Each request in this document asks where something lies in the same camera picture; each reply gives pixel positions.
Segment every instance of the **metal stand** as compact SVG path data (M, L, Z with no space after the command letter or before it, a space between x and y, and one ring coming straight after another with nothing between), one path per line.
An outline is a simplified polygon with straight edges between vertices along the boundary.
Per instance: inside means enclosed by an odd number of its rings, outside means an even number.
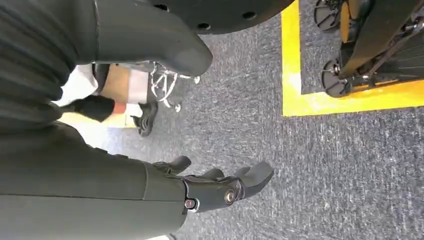
M155 61L143 61L131 64L121 64L121 66L138 70L149 74L149 86L151 92L157 99L158 103L163 103L167 108L174 109L177 113L181 112L181 103L172 103L168 97L175 89L178 80L191 80L198 85L201 81L200 76L192 77L179 74L168 70Z

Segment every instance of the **yellow floor marking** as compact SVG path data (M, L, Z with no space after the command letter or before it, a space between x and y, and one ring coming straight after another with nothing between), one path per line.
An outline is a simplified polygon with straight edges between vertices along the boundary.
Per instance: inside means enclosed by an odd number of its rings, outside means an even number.
M283 116L312 116L424 106L424 80L370 89L343 98L332 98L325 92L302 95L299 0L282 12L281 26Z

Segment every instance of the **caster wheel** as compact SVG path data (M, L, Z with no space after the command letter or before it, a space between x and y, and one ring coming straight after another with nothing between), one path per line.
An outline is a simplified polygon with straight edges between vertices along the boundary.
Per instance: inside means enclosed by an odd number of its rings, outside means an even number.
M318 0L313 10L313 20L322 31L337 28L340 25L339 0Z
M346 79L339 79L339 63L336 60L329 61L322 71L321 83L325 93L333 98L341 98L352 92L352 84Z

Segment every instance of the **prosthetic hand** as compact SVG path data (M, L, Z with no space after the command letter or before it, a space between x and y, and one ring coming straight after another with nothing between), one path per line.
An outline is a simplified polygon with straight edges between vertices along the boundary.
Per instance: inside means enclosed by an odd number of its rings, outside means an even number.
M110 155L55 122L75 65L157 61L199 76L205 44L140 0L0 0L0 233L7 240L140 240L176 231L187 212L258 193L266 163L224 177L177 176L190 161Z

